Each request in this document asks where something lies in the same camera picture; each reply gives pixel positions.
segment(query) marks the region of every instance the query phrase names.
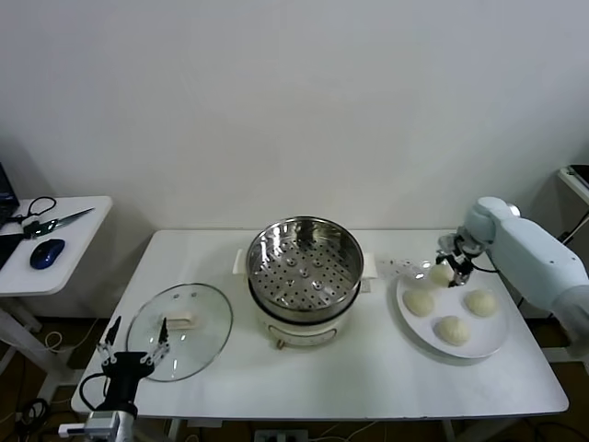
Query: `robotic arm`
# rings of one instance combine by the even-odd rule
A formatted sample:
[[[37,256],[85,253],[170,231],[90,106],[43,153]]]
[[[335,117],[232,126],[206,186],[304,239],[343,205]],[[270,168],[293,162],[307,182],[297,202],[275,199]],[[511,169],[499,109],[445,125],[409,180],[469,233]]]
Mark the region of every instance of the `robotic arm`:
[[[86,436],[96,441],[133,442],[133,422],[137,417],[134,399],[139,382],[154,372],[169,352],[169,342],[164,319],[157,345],[152,351],[114,353],[112,346],[120,324],[121,317],[118,317],[107,332],[104,343],[97,345],[102,357],[102,372],[110,381],[104,402],[96,407],[84,424],[60,425],[61,437]]]
[[[438,240],[437,263],[463,285],[488,252],[495,267],[533,306],[551,311],[572,339],[589,343],[589,278],[581,259],[536,223],[520,218],[498,198],[480,198],[456,233]]]

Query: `white wall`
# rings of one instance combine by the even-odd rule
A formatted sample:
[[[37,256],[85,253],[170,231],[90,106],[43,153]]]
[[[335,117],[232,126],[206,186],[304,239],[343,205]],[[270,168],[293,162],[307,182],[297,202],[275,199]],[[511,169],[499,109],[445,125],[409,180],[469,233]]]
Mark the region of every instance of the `white wall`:
[[[558,230],[550,176],[589,138],[588,14],[553,0],[8,0],[0,159],[25,196],[114,198],[105,272],[132,266],[154,228],[293,214],[450,227],[481,195]]]

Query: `stainless steel steamer basket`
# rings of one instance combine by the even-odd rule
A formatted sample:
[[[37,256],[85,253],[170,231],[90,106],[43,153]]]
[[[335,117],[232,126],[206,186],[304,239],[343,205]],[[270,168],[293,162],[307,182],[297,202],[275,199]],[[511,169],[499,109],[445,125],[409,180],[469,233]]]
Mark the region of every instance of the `stainless steel steamer basket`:
[[[246,257],[251,295],[267,313],[310,325],[333,320],[355,300],[364,257],[345,228],[297,216],[266,227]]]

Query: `power strip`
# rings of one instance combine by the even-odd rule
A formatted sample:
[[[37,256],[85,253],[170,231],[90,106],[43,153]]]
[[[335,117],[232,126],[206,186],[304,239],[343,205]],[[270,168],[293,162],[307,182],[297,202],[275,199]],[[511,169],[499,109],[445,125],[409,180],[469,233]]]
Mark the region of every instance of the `power strip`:
[[[306,430],[257,430],[254,442],[308,442]]]

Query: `steamed bun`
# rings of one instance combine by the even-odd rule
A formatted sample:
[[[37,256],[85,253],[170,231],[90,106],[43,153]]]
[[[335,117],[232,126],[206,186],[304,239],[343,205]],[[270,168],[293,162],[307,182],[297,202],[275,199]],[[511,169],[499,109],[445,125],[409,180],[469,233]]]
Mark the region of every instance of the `steamed bun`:
[[[497,300],[491,292],[483,289],[473,290],[465,297],[465,304],[475,315],[488,318],[497,311]]]
[[[434,284],[447,288],[454,278],[454,271],[447,264],[436,264],[430,270],[428,277]]]
[[[470,339],[470,328],[458,316],[446,316],[433,327],[435,334],[443,341],[455,345],[464,345]]]
[[[415,316],[423,318],[433,312],[433,297],[427,290],[413,289],[403,294],[403,303]]]

